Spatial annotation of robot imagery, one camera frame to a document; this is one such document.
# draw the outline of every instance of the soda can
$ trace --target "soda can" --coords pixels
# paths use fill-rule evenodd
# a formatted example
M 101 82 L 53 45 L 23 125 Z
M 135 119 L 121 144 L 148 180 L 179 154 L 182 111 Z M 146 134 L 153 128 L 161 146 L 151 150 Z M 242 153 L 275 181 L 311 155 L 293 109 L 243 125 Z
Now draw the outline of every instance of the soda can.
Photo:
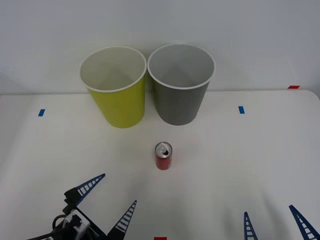
M 167 170 L 171 166 L 172 161 L 172 146 L 166 142 L 159 142 L 155 148 L 155 164 L 160 170 Z

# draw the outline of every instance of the tape marker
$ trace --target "tape marker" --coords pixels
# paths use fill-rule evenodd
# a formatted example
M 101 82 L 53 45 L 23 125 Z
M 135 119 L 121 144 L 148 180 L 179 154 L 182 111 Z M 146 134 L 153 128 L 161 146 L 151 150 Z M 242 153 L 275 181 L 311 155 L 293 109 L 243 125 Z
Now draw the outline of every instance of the tape marker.
M 245 109 L 243 106 L 239 106 L 239 112 L 240 114 L 245 114 Z
M 38 117 L 42 117 L 45 113 L 45 109 L 41 109 L 40 112 L 39 112 L 39 115 Z
M 288 87 L 288 89 L 298 89 L 300 86 L 298 85 L 291 85 Z

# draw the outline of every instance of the white table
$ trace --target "white table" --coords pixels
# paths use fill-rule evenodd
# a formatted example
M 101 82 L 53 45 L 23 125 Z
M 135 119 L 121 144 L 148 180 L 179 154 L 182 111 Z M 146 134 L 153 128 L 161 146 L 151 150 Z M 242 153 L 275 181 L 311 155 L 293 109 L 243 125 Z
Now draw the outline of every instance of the white table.
M 166 171 L 154 163 L 160 141 L 173 146 Z M 50 232 L 64 192 L 102 173 L 79 208 L 106 234 L 137 200 L 126 240 L 241 240 L 245 211 L 259 240 L 302 240 L 288 206 L 320 231 L 319 171 L 309 91 L 208 92 L 185 126 L 163 122 L 147 96 L 128 129 L 111 127 L 88 94 L 0 99 L 1 240 Z

